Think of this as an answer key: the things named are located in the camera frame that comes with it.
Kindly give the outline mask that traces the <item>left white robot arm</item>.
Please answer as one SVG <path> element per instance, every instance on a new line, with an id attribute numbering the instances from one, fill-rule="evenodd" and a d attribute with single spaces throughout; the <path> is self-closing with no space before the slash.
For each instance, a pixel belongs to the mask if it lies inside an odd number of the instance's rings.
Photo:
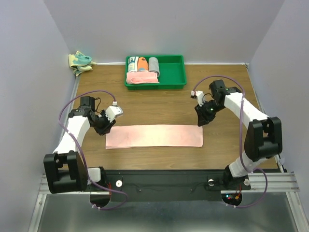
<path id="1" fill-rule="evenodd" d="M 80 98 L 80 106 L 68 115 L 68 125 L 58 146 L 52 154 L 43 159 L 49 191 L 52 194 L 84 191 L 89 183 L 88 169 L 81 155 L 84 137 L 90 128 L 97 134 L 111 131 L 116 118 L 123 114 L 114 100 L 107 109 L 97 112 L 96 99 L 90 96 Z"/>

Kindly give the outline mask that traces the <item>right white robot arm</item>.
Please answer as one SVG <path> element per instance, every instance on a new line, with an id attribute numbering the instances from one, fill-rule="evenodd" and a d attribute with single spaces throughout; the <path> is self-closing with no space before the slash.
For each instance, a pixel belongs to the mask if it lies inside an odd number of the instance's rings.
<path id="1" fill-rule="evenodd" d="M 203 91 L 193 89 L 191 98 L 197 100 L 195 111 L 197 125 L 202 127 L 212 122 L 216 114 L 228 109 L 239 118 L 239 127 L 245 127 L 245 136 L 239 136 L 239 157 L 227 165 L 222 177 L 225 188 L 232 189 L 242 183 L 262 162 L 282 152 L 282 126 L 278 117 L 270 117 L 245 98 L 240 84 L 226 87 L 223 76 L 209 85 L 212 99 L 205 100 Z"/>

